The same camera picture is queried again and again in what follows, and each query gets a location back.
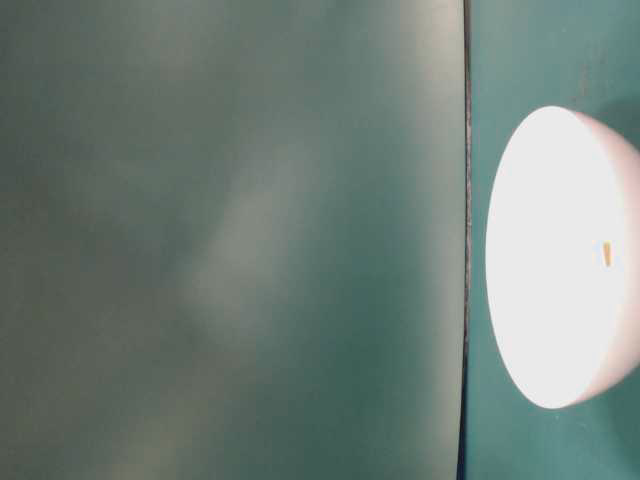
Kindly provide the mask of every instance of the green panel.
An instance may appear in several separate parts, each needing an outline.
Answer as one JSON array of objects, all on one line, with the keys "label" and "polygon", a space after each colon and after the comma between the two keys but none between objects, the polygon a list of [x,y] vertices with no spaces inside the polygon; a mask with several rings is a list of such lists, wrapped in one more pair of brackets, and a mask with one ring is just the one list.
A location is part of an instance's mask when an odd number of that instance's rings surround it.
[{"label": "green panel", "polygon": [[0,22],[0,478],[454,478],[462,2]]},{"label": "green panel", "polygon": [[528,403],[498,355],[484,269],[487,207],[498,161],[531,110],[556,104],[583,111],[640,145],[639,25],[636,0],[471,2],[470,480],[640,478],[640,374],[567,409]]}]

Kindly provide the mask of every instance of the dark edge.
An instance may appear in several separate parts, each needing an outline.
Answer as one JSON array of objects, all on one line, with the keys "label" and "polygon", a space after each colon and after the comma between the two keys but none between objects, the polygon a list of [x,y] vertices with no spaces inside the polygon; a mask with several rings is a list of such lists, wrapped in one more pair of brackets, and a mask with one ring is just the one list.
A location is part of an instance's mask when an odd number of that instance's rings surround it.
[{"label": "dark edge", "polygon": [[464,83],[465,83],[465,249],[464,249],[464,333],[462,345],[462,398],[460,400],[460,430],[458,437],[457,480],[465,477],[467,425],[467,376],[469,358],[469,293],[471,287],[471,0],[463,0],[464,23]]}]

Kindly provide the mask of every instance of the green surface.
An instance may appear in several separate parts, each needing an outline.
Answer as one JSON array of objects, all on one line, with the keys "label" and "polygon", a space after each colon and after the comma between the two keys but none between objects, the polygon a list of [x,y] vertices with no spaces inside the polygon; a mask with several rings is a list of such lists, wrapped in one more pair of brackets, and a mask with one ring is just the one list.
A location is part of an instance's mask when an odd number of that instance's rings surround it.
[{"label": "green surface", "polygon": [[582,405],[549,411],[528,403],[499,358],[484,277],[493,177],[525,115],[542,105],[565,106],[593,115],[640,146],[639,25],[635,0],[471,2],[469,480],[640,478],[640,373]]},{"label": "green surface", "polygon": [[454,478],[461,2],[0,22],[0,478]]}]

